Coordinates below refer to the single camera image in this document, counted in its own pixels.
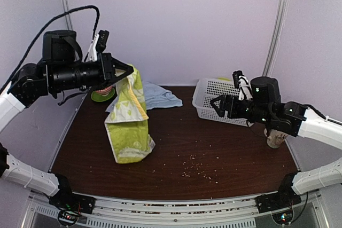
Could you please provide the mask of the light blue towel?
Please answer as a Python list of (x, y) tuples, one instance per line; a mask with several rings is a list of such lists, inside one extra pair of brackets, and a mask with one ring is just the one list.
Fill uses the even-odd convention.
[(145, 115), (154, 108), (173, 108), (183, 106), (181, 99), (170, 90), (159, 85), (139, 81), (125, 81), (116, 85), (118, 97), (107, 107), (108, 113), (124, 113), (128, 115)]

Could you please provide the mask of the right aluminium frame post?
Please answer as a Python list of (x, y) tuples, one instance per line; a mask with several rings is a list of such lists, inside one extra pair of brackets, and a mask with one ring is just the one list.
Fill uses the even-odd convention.
[(280, 44), (281, 31), (285, 23), (285, 16), (287, 12), (289, 0), (278, 0), (278, 8), (276, 13), (276, 19), (274, 24), (274, 29), (268, 49), (268, 54), (266, 57), (263, 76), (270, 76), (274, 69), (274, 64), (277, 57), (277, 51)]

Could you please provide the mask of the green crocodile pattern towel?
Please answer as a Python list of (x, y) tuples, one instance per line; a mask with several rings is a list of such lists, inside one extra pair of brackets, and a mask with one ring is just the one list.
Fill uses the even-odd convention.
[(118, 164), (140, 162), (152, 153), (155, 142), (149, 134), (147, 107), (141, 75), (133, 73), (116, 83), (117, 98), (104, 125)]

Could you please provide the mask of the green plate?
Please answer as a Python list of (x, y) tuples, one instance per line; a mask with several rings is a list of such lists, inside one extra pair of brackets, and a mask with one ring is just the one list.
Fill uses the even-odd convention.
[(101, 103), (101, 102), (105, 102), (105, 101), (108, 101), (110, 99), (112, 99), (115, 95), (115, 90), (112, 89), (107, 95), (100, 95), (99, 93), (97, 92), (92, 92), (91, 93), (91, 100), (94, 101), (94, 102), (98, 102), (98, 103)]

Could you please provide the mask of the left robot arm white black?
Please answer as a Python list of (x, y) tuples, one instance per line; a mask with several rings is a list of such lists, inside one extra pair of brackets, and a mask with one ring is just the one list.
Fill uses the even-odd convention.
[[(83, 54), (73, 30), (54, 30), (43, 35), (42, 59), (20, 68), (1, 93), (1, 129), (39, 97), (66, 90), (103, 89), (133, 73), (133, 67), (106, 53), (109, 32), (101, 30), (92, 40), (89, 60)], [(95, 198), (72, 192), (68, 179), (25, 164), (1, 147), (1, 179), (45, 194), (49, 204), (69, 211), (92, 213)]]

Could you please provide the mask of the lime green bowl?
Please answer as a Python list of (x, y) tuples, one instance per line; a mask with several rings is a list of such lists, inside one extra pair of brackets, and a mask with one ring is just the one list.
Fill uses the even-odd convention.
[(231, 81), (231, 79), (229, 78), (225, 78), (225, 77), (218, 77), (218, 80), (223, 80), (223, 81)]

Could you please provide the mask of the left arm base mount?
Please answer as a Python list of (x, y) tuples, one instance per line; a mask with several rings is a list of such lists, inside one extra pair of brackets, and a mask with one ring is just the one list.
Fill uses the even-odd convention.
[(47, 196), (49, 204), (56, 207), (59, 212), (57, 221), (63, 227), (71, 227), (77, 223), (82, 214), (92, 214), (96, 199), (92, 196), (73, 193), (68, 179), (55, 174), (58, 180), (59, 191), (54, 196)]

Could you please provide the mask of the red patterned ceramic bowl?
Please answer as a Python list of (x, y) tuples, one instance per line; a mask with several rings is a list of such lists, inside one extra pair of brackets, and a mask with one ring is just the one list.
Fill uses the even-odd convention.
[(109, 85), (109, 86), (107, 86), (107, 87), (105, 87), (103, 89), (96, 90), (95, 92), (97, 94), (101, 95), (101, 96), (106, 96), (106, 95), (108, 95), (111, 92), (111, 90), (112, 90), (112, 86)]

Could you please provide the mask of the front aluminium rail panel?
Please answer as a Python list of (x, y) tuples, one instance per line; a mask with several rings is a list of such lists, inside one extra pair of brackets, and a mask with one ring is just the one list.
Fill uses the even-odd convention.
[(73, 227), (283, 227), (280, 217), (293, 212), (288, 227), (331, 227), (319, 192), (287, 208), (261, 213), (256, 195), (233, 198), (149, 201), (95, 196), (92, 213)]

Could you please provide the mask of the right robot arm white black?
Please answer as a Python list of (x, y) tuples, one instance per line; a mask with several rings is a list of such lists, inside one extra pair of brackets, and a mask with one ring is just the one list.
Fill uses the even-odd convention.
[[(264, 124), (267, 135), (275, 130), (341, 148), (341, 122), (309, 104), (283, 103), (277, 79), (259, 76), (248, 81), (241, 71), (235, 72), (233, 78), (239, 95), (220, 95), (210, 102), (218, 116)], [(310, 171), (286, 175), (273, 201), (283, 208), (304, 193), (340, 183), (341, 159), (338, 159)]]

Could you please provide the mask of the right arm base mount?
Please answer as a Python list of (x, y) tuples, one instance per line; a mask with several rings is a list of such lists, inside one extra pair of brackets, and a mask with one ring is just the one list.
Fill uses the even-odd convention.
[(304, 206), (300, 213), (295, 216), (293, 207), (294, 205), (300, 204), (302, 202), (301, 196), (297, 195), (292, 189), (293, 179), (296, 174), (297, 172), (293, 172), (285, 175), (277, 192), (271, 194), (262, 194), (255, 198), (258, 212), (260, 214), (271, 212), (273, 221), (282, 227), (290, 226), (295, 223), (304, 213), (308, 203), (307, 192)]

